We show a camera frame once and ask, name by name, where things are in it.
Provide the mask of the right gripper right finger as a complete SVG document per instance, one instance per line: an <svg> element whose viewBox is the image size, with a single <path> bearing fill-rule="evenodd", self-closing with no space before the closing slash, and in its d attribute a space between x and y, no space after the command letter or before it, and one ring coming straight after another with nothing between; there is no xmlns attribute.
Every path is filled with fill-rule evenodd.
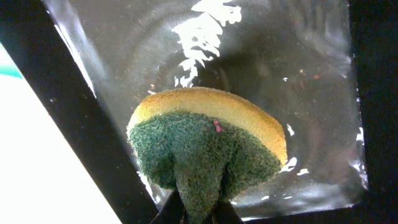
<svg viewBox="0 0 398 224"><path fill-rule="evenodd" d="M230 202L218 202L213 209L214 224L244 224Z"/></svg>

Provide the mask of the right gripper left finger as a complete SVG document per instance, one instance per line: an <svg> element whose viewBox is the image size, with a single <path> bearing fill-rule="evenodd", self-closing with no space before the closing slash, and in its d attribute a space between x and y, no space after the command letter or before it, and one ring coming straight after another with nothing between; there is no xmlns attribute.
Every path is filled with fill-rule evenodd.
<svg viewBox="0 0 398 224"><path fill-rule="evenodd" d="M173 191L164 207L150 224L180 224L185 214L185 207L178 191Z"/></svg>

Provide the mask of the green and yellow sponge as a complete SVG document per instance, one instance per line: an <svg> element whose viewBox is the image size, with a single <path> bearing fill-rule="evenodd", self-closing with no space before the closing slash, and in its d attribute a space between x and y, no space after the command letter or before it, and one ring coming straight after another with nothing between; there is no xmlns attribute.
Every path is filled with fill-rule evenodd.
<svg viewBox="0 0 398 224"><path fill-rule="evenodd" d="M140 171L179 194L190 223L273 179L287 160L281 124L250 101L207 87L147 96L127 126Z"/></svg>

